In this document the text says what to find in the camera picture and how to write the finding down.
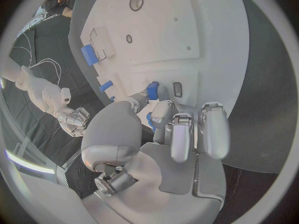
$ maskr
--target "white humanoid robot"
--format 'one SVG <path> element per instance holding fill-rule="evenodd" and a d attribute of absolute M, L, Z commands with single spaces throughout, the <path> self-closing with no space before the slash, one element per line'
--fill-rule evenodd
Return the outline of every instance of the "white humanoid robot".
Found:
<path fill-rule="evenodd" d="M 179 112 L 167 88 L 160 85 L 108 105 L 85 129 L 89 114 L 67 106 L 68 88 L 35 77 L 10 58 L 3 77 L 28 91 L 32 102 L 56 117 L 69 135 L 83 136 L 83 162 L 99 172 L 97 198 L 91 195 L 83 200 L 96 220 L 191 224 L 212 223 L 217 217 L 226 194 L 220 159 L 230 146 L 227 114 L 220 103 L 206 103 L 198 114 Z M 153 142 L 141 147 L 142 123 L 137 113 L 149 103 L 150 92 L 159 99 L 150 116 L 156 131 Z"/>
<path fill-rule="evenodd" d="M 58 119 L 61 127 L 72 137 L 83 136 L 89 113 L 82 107 L 73 110 L 67 106 L 71 100 L 69 88 L 60 89 L 45 79 L 37 78 L 26 66 L 19 66 L 8 57 L 2 77 L 15 82 L 15 86 L 27 91 L 31 101 L 43 112 Z"/>

